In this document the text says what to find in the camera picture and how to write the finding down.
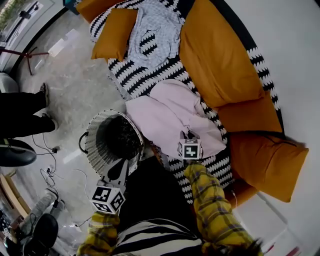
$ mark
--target pink cloth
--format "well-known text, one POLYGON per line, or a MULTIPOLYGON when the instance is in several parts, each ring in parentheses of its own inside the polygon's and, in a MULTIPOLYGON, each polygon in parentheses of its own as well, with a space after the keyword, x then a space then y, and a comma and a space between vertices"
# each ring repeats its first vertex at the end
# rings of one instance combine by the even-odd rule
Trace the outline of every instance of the pink cloth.
POLYGON ((203 158, 226 148, 219 129, 209 120, 195 95, 184 83, 168 79, 157 83, 150 96, 127 101, 126 114, 142 134, 173 158, 178 155, 180 132, 199 135, 203 158))

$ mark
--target concrete floor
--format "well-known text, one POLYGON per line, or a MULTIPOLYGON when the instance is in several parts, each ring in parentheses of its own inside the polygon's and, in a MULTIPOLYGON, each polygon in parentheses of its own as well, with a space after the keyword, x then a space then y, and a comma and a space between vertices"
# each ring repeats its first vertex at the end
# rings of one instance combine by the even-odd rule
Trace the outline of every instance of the concrete floor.
MULTIPOLYGON (((71 44, 56 57, 33 57, 32 70, 41 58, 44 63, 33 71, 33 76, 30 76, 27 63, 23 60, 15 79, 22 92, 36 93, 43 82, 50 88, 50 105, 43 112, 50 113, 57 120, 59 128, 45 133, 44 138, 49 147, 60 147, 54 156, 57 162, 55 173, 61 177, 55 176, 53 179, 72 221, 81 224, 92 215, 93 210, 85 194, 85 175, 73 169, 80 169, 87 174, 86 190, 89 196, 99 177, 86 156, 79 151, 79 138, 98 112, 105 109, 121 111, 125 106, 116 86, 108 78, 106 61, 91 60, 94 43, 90 40, 89 24, 80 15, 67 11, 58 18, 35 42, 33 47, 38 47, 35 52, 47 52, 59 39, 65 39, 71 29, 79 33, 71 44)), ((44 146, 42 134, 35 135, 34 139, 38 145, 44 146)), ((38 154, 46 153, 35 146, 31 136, 21 140, 31 145, 38 154)), ((13 181, 30 207, 34 206, 47 187, 40 169, 46 169, 49 165, 54 165, 52 156, 41 155, 33 164, 17 168, 13 181)), ((87 227, 88 222, 81 229, 86 232, 87 227)))

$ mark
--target orange cushion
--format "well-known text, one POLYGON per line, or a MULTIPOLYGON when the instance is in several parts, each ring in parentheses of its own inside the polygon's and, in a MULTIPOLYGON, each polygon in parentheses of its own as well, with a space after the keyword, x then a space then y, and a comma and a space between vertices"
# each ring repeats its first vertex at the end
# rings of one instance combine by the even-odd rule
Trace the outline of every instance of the orange cushion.
POLYGON ((247 132, 230 133, 231 167, 249 185, 290 202, 309 151, 297 143, 247 132))
POLYGON ((268 131, 282 132, 281 125, 271 100, 270 92, 265 97, 219 107, 218 115, 227 132, 268 131))
POLYGON ((211 108, 265 95, 246 49, 210 0, 195 0, 181 30, 179 56, 211 108))
POLYGON ((76 10, 91 23, 99 14, 123 0, 83 0, 76 5, 76 10))
POLYGON ((126 53, 127 41, 136 23, 137 14, 137 10, 112 9, 98 41, 94 45, 91 59, 115 58, 122 62, 126 53))

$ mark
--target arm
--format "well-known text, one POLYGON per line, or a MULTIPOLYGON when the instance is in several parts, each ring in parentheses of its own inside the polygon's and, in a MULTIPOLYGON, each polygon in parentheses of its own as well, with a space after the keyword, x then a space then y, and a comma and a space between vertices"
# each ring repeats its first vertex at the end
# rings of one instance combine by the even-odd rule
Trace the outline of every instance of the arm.
POLYGON ((118 215, 95 212, 89 224, 84 243, 79 246, 77 256, 107 256, 113 252, 117 242, 118 215))
POLYGON ((184 175, 191 184, 197 226, 204 240, 216 248, 249 247, 253 239, 233 216, 218 179, 199 163, 189 165, 184 175))

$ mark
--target shoe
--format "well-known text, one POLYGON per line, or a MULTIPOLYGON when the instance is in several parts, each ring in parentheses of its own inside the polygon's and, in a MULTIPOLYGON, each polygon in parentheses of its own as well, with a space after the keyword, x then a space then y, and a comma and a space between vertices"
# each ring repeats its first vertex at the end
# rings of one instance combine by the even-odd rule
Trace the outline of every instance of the shoe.
POLYGON ((48 87, 48 85, 43 83, 40 87, 40 92, 44 93, 45 107, 48 107, 49 106, 49 87, 48 87))
POLYGON ((52 195, 52 194, 54 194, 55 200, 58 200, 58 199, 59 199, 58 193, 57 193, 56 191, 54 191, 53 189, 46 188, 46 189, 44 190, 44 193, 45 193, 46 195, 52 195))
POLYGON ((43 118, 49 118, 54 123, 54 131, 59 128, 59 125, 58 125, 57 121, 54 120, 50 115, 48 115, 46 113, 42 113, 42 117, 43 118))

